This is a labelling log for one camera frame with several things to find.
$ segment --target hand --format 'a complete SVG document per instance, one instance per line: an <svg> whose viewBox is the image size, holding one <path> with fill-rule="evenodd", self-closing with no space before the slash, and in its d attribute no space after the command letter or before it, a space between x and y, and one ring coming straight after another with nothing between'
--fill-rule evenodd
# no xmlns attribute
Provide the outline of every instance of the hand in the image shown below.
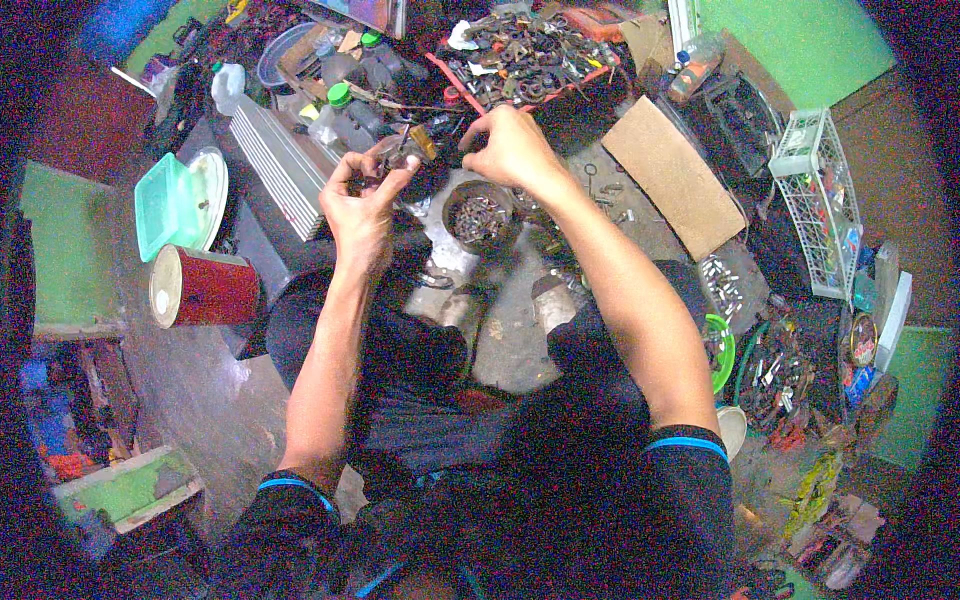
<svg viewBox="0 0 960 600"><path fill-rule="evenodd" d="M356 171L375 177L379 148L378 144L364 155L347 153L320 193L320 206L337 244L337 264L370 276L382 274L390 264L393 201L420 167L418 158L408 156L406 168L394 169L381 183L367 184L359 198L351 196L348 184Z"/></svg>
<svg viewBox="0 0 960 600"><path fill-rule="evenodd" d="M487 147L464 156L464 168L500 185L532 189L542 178L569 177L534 118L506 105L494 108L470 125L460 140L460 150L469 148L480 132L489 132Z"/></svg>

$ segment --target green plastic bowl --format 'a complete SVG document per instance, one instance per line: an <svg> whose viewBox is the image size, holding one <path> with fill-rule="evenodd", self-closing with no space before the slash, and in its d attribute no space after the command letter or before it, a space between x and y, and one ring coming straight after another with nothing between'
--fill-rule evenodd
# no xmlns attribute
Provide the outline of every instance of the green plastic bowl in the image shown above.
<svg viewBox="0 0 960 600"><path fill-rule="evenodd" d="M707 314L707 323L710 331L718 332L723 338L723 349L717 356L717 360L720 362L720 371L714 371L710 374L713 379L713 393L716 395L727 385L730 374L733 372L733 362L736 360L736 339L723 317Z"/></svg>

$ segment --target jar lid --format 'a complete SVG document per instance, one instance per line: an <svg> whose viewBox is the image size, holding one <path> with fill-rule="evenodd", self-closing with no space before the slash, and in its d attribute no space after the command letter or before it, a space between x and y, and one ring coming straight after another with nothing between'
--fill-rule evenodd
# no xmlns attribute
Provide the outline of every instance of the jar lid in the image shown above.
<svg viewBox="0 0 960 600"><path fill-rule="evenodd" d="M340 82L326 92L326 100L334 108L345 107L350 102L350 86Z"/></svg>
<svg viewBox="0 0 960 600"><path fill-rule="evenodd" d="M372 48L380 43L380 38L382 37L383 35L380 32L366 32L360 38L360 43L363 44L364 48Z"/></svg>

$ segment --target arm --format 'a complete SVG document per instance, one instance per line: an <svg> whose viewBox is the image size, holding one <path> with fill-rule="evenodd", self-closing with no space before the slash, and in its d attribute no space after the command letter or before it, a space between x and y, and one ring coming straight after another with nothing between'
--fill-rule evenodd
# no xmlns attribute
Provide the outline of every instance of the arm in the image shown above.
<svg viewBox="0 0 960 600"><path fill-rule="evenodd" d="M560 227L627 370L643 390L654 428L688 424L719 434L700 332L660 270L590 201L533 117L497 108L473 123L461 149L480 132L489 132L490 142L465 156L464 167L524 187Z"/></svg>
<svg viewBox="0 0 960 600"><path fill-rule="evenodd" d="M337 264L313 344L287 402L287 445L278 468L290 469L332 496L344 467L347 420L356 391L364 321L371 294L390 264L392 203L419 162L408 159L380 185L348 194L354 170L372 177L373 154L344 156L321 193Z"/></svg>

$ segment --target forearm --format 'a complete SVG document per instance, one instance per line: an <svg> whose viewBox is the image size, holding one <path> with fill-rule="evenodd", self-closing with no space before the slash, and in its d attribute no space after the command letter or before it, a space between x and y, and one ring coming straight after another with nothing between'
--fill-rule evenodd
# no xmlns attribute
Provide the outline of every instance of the forearm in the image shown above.
<svg viewBox="0 0 960 600"><path fill-rule="evenodd" d="M287 446L279 468L291 468L330 493L344 465L371 287L365 273L338 263L287 402Z"/></svg>
<svg viewBox="0 0 960 600"><path fill-rule="evenodd" d="M654 426L692 424L718 432L700 332L666 277L568 173L531 192L576 253Z"/></svg>

